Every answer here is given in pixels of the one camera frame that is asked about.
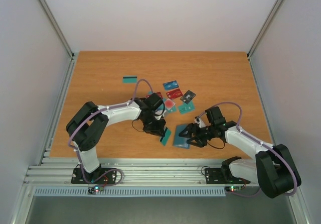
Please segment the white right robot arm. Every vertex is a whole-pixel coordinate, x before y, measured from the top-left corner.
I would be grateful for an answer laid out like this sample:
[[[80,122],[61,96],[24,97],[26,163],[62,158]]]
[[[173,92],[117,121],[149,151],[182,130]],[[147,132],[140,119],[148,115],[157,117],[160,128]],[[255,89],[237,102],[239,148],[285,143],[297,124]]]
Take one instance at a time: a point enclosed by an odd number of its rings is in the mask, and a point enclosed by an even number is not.
[[[201,116],[197,116],[179,132],[179,137],[199,148],[218,138],[250,157],[246,160],[235,156],[223,161],[220,175],[224,183],[232,184],[235,179],[249,181],[258,184],[269,198],[296,194],[301,178],[287,146],[270,144],[253,136],[240,126],[239,121],[226,121],[217,104],[203,113],[209,124],[205,125]]]

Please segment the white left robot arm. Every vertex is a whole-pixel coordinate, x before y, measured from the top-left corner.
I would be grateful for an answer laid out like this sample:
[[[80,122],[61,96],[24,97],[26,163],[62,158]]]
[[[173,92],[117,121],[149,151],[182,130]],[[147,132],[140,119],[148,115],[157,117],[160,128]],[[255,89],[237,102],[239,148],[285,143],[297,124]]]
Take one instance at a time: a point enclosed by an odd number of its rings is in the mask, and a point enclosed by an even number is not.
[[[90,183],[97,182],[101,177],[96,145],[108,126],[139,120],[143,124],[143,132],[164,137],[164,113],[165,103],[156,93],[115,105],[85,103],[66,125],[68,146],[77,154],[83,177]]]

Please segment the teal card with signature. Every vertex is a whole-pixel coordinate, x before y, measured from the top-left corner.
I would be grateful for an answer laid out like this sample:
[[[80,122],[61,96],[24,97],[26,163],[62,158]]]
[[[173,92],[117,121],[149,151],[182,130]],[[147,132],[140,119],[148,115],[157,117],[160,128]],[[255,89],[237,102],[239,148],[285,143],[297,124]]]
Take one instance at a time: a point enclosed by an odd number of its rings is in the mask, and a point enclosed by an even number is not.
[[[165,128],[165,134],[163,137],[160,138],[160,143],[165,146],[171,136],[172,132],[169,128]]]

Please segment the teal card black stripe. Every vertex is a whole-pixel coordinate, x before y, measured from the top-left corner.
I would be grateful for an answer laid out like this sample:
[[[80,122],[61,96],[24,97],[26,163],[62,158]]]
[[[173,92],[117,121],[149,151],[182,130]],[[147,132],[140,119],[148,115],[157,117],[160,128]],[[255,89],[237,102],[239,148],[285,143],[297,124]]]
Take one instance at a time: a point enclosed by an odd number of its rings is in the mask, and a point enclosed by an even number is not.
[[[137,83],[137,76],[124,76],[122,78],[122,83],[125,83],[125,84]]]

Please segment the teal leather card holder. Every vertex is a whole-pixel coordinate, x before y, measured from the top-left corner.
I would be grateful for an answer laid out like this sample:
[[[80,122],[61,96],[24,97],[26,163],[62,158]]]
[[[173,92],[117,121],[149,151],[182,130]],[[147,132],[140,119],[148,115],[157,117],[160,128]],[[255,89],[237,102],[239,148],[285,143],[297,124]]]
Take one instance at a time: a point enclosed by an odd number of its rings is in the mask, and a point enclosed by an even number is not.
[[[187,125],[177,125],[174,134],[173,146],[177,148],[189,149],[190,145],[187,143],[188,138],[180,137],[179,133],[185,129]]]

